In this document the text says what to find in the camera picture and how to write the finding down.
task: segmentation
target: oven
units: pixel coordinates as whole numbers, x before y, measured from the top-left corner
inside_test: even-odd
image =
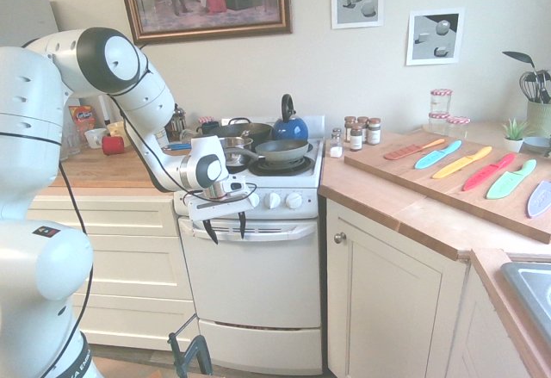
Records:
[[[269,123],[265,119],[253,122]],[[189,279],[213,363],[278,375],[322,373],[318,186],[324,117],[303,117],[312,167],[295,176],[257,176],[258,205],[246,214],[211,220],[219,243],[191,222],[183,193],[175,208]]]

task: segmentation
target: gold frame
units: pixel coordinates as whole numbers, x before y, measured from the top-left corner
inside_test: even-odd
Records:
[[[290,0],[277,0],[279,21],[251,22],[240,25],[220,25],[215,27],[183,28],[178,30],[157,30],[145,32],[139,12],[138,0],[124,0],[134,44],[182,42],[192,40],[215,40],[245,36],[291,34]]]

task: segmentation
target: snack bag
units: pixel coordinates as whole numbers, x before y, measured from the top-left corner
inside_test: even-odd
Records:
[[[93,130],[96,126],[96,118],[90,105],[70,105],[71,118],[77,126],[78,138],[85,143],[86,133],[88,130]]]

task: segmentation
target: red cup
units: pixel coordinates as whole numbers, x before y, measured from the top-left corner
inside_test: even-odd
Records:
[[[124,152],[124,140],[121,136],[103,137],[102,138],[103,154],[110,156],[111,154],[121,154]]]

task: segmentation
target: green knife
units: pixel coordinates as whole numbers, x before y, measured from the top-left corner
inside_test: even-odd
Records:
[[[495,200],[502,199],[511,194],[511,191],[522,181],[524,178],[534,171],[536,167],[536,161],[534,159],[528,160],[523,164],[523,168],[519,171],[510,173],[506,171],[488,190],[486,199]]]

